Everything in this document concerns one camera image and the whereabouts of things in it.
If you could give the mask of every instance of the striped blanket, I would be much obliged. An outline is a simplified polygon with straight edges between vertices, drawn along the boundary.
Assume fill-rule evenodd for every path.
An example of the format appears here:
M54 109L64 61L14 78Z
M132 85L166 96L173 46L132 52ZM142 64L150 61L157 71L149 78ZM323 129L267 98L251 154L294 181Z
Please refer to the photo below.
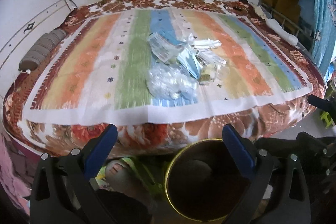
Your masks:
M220 40L227 64L193 100L153 98L155 66L147 38L163 30L177 39ZM187 122L281 104L312 91L306 74L247 17L179 8L131 9L86 19L64 41L36 82L23 120L115 125Z

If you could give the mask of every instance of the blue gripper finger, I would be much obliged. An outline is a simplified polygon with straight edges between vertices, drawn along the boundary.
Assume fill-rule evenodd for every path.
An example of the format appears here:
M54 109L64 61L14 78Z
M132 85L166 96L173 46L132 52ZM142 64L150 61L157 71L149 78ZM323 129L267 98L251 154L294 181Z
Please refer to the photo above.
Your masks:
M97 138L84 163L84 177L87 180L95 178L118 138L118 130L113 124L109 124L103 133Z
M252 180L255 176L255 163L252 155L241 142L241 136L232 125L227 124L223 127L222 137L239 173L244 178Z

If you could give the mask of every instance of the yellow bucket rim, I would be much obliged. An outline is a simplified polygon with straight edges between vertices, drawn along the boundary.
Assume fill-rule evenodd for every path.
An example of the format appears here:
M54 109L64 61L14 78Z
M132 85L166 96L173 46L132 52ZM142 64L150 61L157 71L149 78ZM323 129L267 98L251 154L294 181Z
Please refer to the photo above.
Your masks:
M202 139L202 140L199 140L197 142L194 142L194 143L191 143L189 145L187 145L185 148L183 148L181 151L179 151L179 153L177 153L177 155L173 158L173 160L170 162L167 170L166 170L166 174L165 174L165 181L164 181L164 188L165 188L165 193L166 193L166 197L168 199L168 202L170 203L170 205L174 208L174 210L179 213L180 215L182 215L183 217L189 219L189 220L193 220L193 221L197 221L197 222L203 222L202 220L198 220L198 219L193 219L193 218L190 218L188 216L185 216L184 214L182 214L179 210L177 210L177 208L175 208L175 206L173 205L172 201L170 200L170 197L169 197L169 194L168 194L168 190L167 190L167 186L168 186L168 176L169 176L169 173L170 173L170 170L172 168L172 166L174 165L174 163L177 161L177 159L180 157L180 155L186 151L187 149L189 149L190 147L196 145L196 144L199 144L199 143L202 143L202 142L207 142L207 141L223 141L222 139L218 139L218 138L209 138L209 139ZM213 220L208 220L207 222L212 222L212 221L217 221L217 220L220 220L220 219L223 219L225 218L226 216L222 216L220 218L216 218L216 219L213 219Z

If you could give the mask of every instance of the bucket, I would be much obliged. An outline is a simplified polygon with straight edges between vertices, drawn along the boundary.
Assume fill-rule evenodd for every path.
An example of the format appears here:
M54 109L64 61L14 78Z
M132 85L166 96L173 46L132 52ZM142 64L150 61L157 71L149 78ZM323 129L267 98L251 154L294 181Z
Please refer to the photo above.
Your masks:
M172 207L199 222L228 215L248 185L221 139L200 140L182 149L168 166L164 181Z

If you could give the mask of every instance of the brown floral fabric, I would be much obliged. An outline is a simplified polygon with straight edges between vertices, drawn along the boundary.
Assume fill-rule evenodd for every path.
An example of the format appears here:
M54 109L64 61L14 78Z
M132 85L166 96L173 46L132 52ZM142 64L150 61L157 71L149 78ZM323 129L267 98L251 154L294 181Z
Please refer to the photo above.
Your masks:
M70 35L79 28L80 23L91 16L130 9L160 9L164 7L208 10L248 17L263 35L274 42L290 60L307 74L314 87L312 94L319 97L324 96L323 78L310 59L268 28L265 21L255 13L253 7L246 0L102 0L73 10L59 28L66 31L67 35ZM43 141L39 139L36 133L43 132L45 125L26 121L32 139L38 143L45 144L45 147L36 146L24 137L22 129L18 126L18 122L22 120L23 105L38 77L58 52L58 49L56 48L51 52L47 59L30 75L22 74L17 78L16 89L13 90L12 87L9 90L4 104L4 120L8 132L17 140L31 147L33 151L40 153L47 151L54 156L66 155L75 147L83 147L88 140L99 136L107 126L106 124L90 127L53 124L53 136L46 136L46 141ZM256 139L260 136L270 136L294 126L302 117L313 110L314 107L308 104L306 95L280 105L256 106L253 109L238 113L220 115L198 121L178 124L147 123L136 126L123 126L118 128L118 142L113 148L110 157L173 152L198 139L221 137L221 129L227 123L231 123L243 137Z

